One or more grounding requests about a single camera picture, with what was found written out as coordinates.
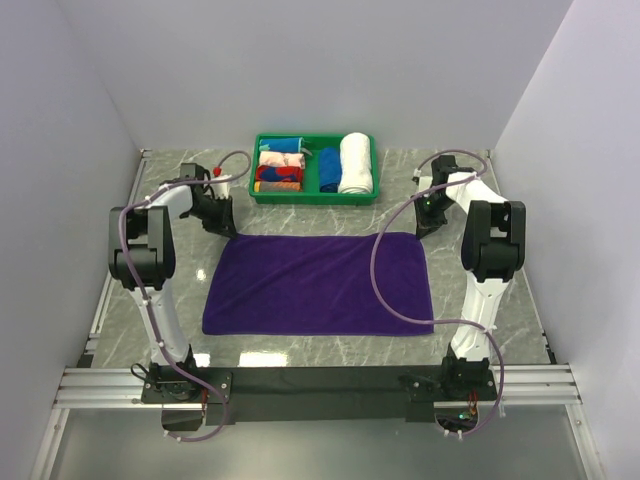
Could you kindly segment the purple towel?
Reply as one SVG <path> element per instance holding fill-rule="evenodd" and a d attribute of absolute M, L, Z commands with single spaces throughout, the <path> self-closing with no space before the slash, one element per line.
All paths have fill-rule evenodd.
<path fill-rule="evenodd" d="M 430 335 L 422 244 L 375 236 L 240 235 L 222 251 L 202 317 L 209 336 Z"/>

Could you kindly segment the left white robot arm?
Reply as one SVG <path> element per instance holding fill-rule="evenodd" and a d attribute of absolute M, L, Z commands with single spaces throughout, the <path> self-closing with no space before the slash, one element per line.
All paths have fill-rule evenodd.
<path fill-rule="evenodd" d="M 200 389 L 217 395 L 221 391 L 198 370 L 178 320 L 172 293 L 177 267 L 172 225 L 193 217 L 207 232 L 236 237 L 230 194 L 234 180 L 221 166 L 208 171 L 185 163 L 177 178 L 109 213 L 109 272 L 133 298 L 150 344 L 145 382 L 180 402 L 194 399 Z"/>

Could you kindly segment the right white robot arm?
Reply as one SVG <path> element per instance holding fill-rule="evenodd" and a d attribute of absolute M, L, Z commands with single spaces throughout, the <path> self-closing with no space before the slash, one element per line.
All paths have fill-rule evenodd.
<path fill-rule="evenodd" d="M 413 180 L 426 193 L 414 201 L 416 237 L 447 224 L 446 211 L 457 205 L 466 215 L 460 259 L 467 274 L 462 323 L 443 359 L 440 387 L 452 399 L 491 382 L 491 342 L 500 301 L 525 260 L 526 207 L 487 186 L 481 174 L 460 166 L 454 150 L 430 157 L 431 176 L 416 169 Z"/>

